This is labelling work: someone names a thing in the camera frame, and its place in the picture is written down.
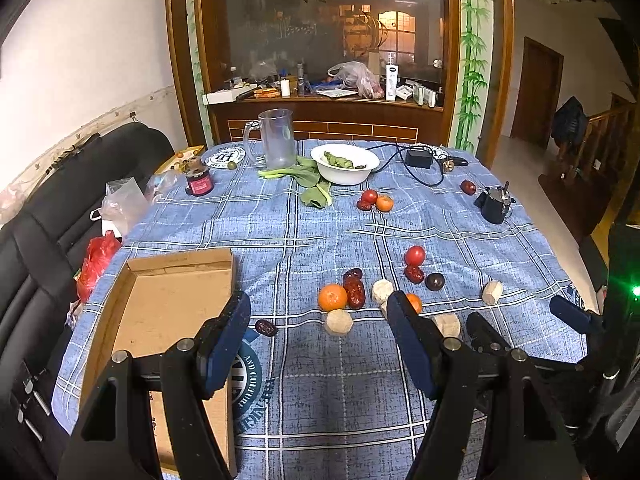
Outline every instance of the cardboard box lid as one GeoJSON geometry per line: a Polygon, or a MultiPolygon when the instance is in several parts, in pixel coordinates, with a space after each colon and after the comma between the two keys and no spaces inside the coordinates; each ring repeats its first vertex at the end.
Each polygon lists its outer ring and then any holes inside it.
{"type": "MultiPolygon", "coordinates": [[[[81,406],[113,351],[133,357],[164,352],[179,339],[195,336],[216,317],[233,291],[233,256],[228,248],[128,260],[104,305],[86,363],[81,406]]],[[[227,384],[204,402],[211,429],[229,471],[236,473],[231,389],[227,384]]],[[[175,462],[159,392],[151,393],[154,434],[162,467],[175,462]]]]}

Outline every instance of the pitcher handle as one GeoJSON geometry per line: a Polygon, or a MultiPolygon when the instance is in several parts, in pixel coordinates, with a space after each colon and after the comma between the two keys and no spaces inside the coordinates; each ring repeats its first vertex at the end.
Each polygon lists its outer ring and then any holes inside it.
{"type": "Polygon", "coordinates": [[[249,146],[249,132],[251,130],[259,130],[259,129],[260,129],[260,121],[248,121],[247,123],[244,124],[244,139],[243,139],[244,151],[247,154],[247,156],[253,161],[254,164],[258,164],[258,158],[263,158],[263,157],[260,155],[256,157],[251,152],[251,147],[249,146]]]}

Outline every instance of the white wall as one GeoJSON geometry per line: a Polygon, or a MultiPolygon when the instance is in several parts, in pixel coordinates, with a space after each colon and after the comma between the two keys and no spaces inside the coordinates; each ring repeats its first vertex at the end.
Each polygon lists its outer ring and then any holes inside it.
{"type": "MultiPolygon", "coordinates": [[[[0,189],[109,110],[172,86],[164,0],[31,0],[0,52],[0,189]]],[[[147,107],[174,148],[175,93],[147,107]]]]}
{"type": "Polygon", "coordinates": [[[515,0],[513,67],[503,135],[511,134],[525,36],[564,56],[558,108],[572,95],[582,103],[587,115],[608,110],[612,92],[629,101],[636,100],[625,84],[628,76],[620,57],[598,20],[617,17],[605,2],[550,6],[539,0],[515,0]]]}

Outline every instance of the tiled floor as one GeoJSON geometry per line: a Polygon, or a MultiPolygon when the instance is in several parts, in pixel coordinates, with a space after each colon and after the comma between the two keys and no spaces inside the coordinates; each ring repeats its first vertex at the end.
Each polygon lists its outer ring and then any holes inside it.
{"type": "Polygon", "coordinates": [[[560,265],[575,283],[588,308],[596,310],[596,295],[578,253],[578,244],[558,216],[538,183],[545,168],[541,148],[520,139],[500,136],[492,171],[502,181],[510,182],[510,191],[522,202],[527,213],[556,253],[560,265]]]}

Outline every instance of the power adapter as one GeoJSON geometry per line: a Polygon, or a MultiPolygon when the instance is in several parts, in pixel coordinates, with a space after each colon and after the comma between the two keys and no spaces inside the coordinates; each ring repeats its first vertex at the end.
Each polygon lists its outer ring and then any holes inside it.
{"type": "Polygon", "coordinates": [[[433,152],[431,150],[420,149],[406,150],[404,161],[412,168],[424,168],[428,170],[433,164],[433,152]]]}

